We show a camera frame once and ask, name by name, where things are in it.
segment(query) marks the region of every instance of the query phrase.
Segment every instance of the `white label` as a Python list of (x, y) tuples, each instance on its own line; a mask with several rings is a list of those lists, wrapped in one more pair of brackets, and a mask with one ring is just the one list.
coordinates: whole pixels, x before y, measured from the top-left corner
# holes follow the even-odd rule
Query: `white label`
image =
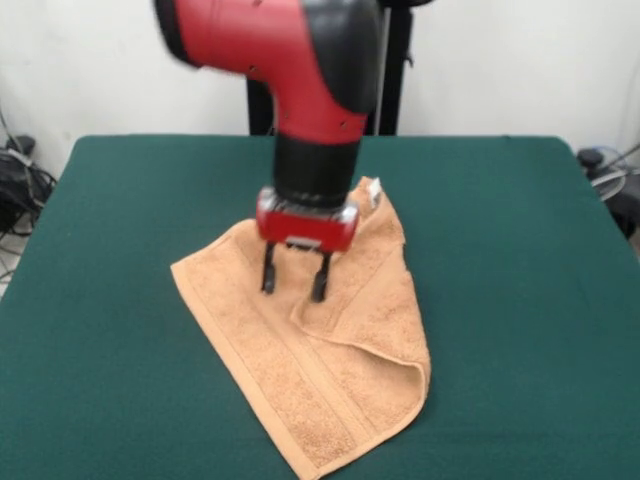
[(380, 198), (382, 197), (382, 185), (380, 179), (375, 178), (367, 187), (369, 190), (369, 201), (371, 202), (371, 208), (376, 209), (380, 205)]

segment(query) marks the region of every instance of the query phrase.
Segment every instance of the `towel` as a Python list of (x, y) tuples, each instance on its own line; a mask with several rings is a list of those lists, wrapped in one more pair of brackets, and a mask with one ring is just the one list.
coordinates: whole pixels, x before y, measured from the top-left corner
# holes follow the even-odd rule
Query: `towel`
[(334, 254), (327, 298), (310, 300), (321, 257), (278, 246), (276, 290), (260, 291), (254, 220), (171, 269), (180, 294), (282, 456), (317, 479), (363, 456), (420, 413), (431, 363), (404, 232), (376, 183), (351, 198), (361, 220)]

